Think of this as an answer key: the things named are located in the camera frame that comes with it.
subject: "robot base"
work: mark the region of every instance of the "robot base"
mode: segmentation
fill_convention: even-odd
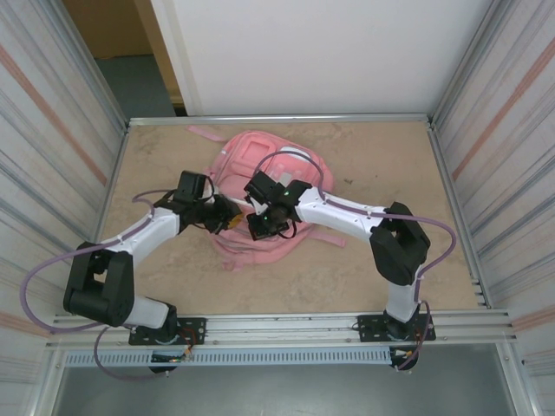
[[[205,343],[206,318],[177,318],[173,336],[159,330],[136,327],[129,334],[129,345],[202,345]]]
[[[389,317],[386,313],[381,315],[359,315],[353,329],[358,332],[361,342],[388,342],[408,341],[418,342],[420,335],[424,334],[426,314],[415,313],[415,316],[406,323],[399,322]],[[426,340],[435,340],[435,328],[430,316],[430,325]]]

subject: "aluminum frame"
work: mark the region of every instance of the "aluminum frame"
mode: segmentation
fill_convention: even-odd
[[[454,221],[461,236],[462,248],[471,270],[476,295],[484,305],[488,302],[487,288],[481,284],[482,272],[467,226],[460,211],[451,177],[441,154],[436,132],[428,123],[425,114],[315,114],[315,115],[281,115],[281,116],[222,116],[222,117],[187,117],[159,119],[131,119],[130,126],[179,126],[189,124],[243,124],[243,123],[297,123],[297,122],[369,122],[369,121],[424,121],[428,127],[428,137],[434,150],[441,180],[445,187],[447,199],[451,206]],[[118,172],[127,144],[127,137],[116,165]],[[109,200],[113,194],[117,172],[110,182],[108,200],[99,218],[97,235],[100,236],[108,212]],[[362,313],[340,314],[285,314],[285,315],[208,315],[205,346],[199,349],[226,351],[229,348],[359,348],[364,346],[358,341],[356,332],[350,326],[356,322],[356,316]],[[534,401],[529,381],[521,368],[514,366],[516,354],[513,343],[516,336],[510,318],[504,309],[469,309],[442,310],[433,312],[437,340],[430,344],[474,344],[493,343],[497,346],[499,360],[505,370],[507,384],[510,387],[513,402],[519,416],[539,415],[537,401]],[[71,327],[85,322],[77,316],[57,316],[55,324]],[[68,354],[75,351],[90,350],[97,336],[97,330],[88,330],[68,335],[54,335],[47,344],[47,359],[44,371],[44,383],[37,409],[39,415],[50,414],[54,408],[56,395],[62,380],[65,361]],[[395,342],[371,343],[369,346],[398,345]],[[113,329],[102,338],[101,350],[147,350],[145,347],[130,347],[127,344],[127,331]],[[157,347],[156,349],[175,349],[175,347]]]
[[[216,115],[198,117],[132,118],[129,126],[188,126],[190,124],[248,123],[353,123],[368,121],[428,121],[424,113],[398,114],[284,114],[284,115]]]
[[[106,198],[101,210],[98,214],[97,226],[95,228],[95,234],[93,235],[93,241],[101,241],[102,233],[104,231],[104,225],[106,223],[106,218],[108,215],[108,209],[112,203],[112,197],[114,196],[115,183],[117,182],[118,176],[120,175],[121,163],[123,162],[123,155],[127,149],[127,141],[129,140],[129,131],[125,133],[123,141],[121,142],[120,151],[118,152],[117,158],[115,160],[114,171],[108,182],[108,188],[106,191]]]

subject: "white robotic arm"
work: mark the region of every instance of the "white robotic arm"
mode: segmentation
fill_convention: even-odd
[[[298,180],[284,186],[263,172],[245,190],[247,201],[265,207],[247,216],[253,239],[282,235],[290,221],[325,225],[359,238],[370,245],[376,268],[388,280],[386,314],[400,325],[413,319],[418,309],[416,276],[430,242],[416,222],[384,218],[388,212],[412,215],[405,205],[362,205]]]
[[[369,244],[372,230],[383,221],[382,218],[372,217],[372,214],[377,212],[384,213],[386,208],[383,206],[358,204],[327,193],[324,193],[324,196],[325,202],[322,201],[316,187],[307,189],[303,193],[299,198],[298,205],[295,207],[295,211],[301,221],[325,225]],[[354,210],[347,211],[330,204],[330,201],[351,207],[357,211],[366,211],[368,214],[362,215],[353,212]],[[388,282],[388,285],[387,313],[397,321],[407,322],[413,316],[418,306],[418,303],[415,301],[416,279],[409,285],[401,286],[392,282]]]
[[[134,293],[134,268],[153,250],[179,235],[190,224],[202,224],[212,232],[232,228],[241,211],[230,199],[206,196],[209,178],[183,172],[178,188],[154,205],[154,210],[102,250],[75,258],[64,297],[64,308],[112,326],[141,326],[158,331],[157,339],[175,335],[177,313],[172,305]],[[411,215],[401,204],[390,208],[361,205],[320,192],[316,187],[293,180],[287,187],[258,172],[246,188],[246,201],[255,208],[247,216],[254,240],[279,235],[289,222],[321,224],[369,243],[378,271],[388,280],[389,298],[385,313],[403,325],[416,315],[416,273],[426,260],[429,240],[414,222],[390,221],[375,215],[387,212]],[[130,238],[122,236],[135,232]],[[91,247],[84,243],[80,248]],[[95,274],[106,273],[104,283]],[[402,336],[392,334],[392,338]]]

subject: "white backdrop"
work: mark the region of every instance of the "white backdrop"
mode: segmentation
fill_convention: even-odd
[[[190,115],[426,113],[491,0],[153,0]]]

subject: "doorway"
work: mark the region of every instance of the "doorway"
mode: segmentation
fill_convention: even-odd
[[[127,119],[186,116],[150,0],[63,0]]]

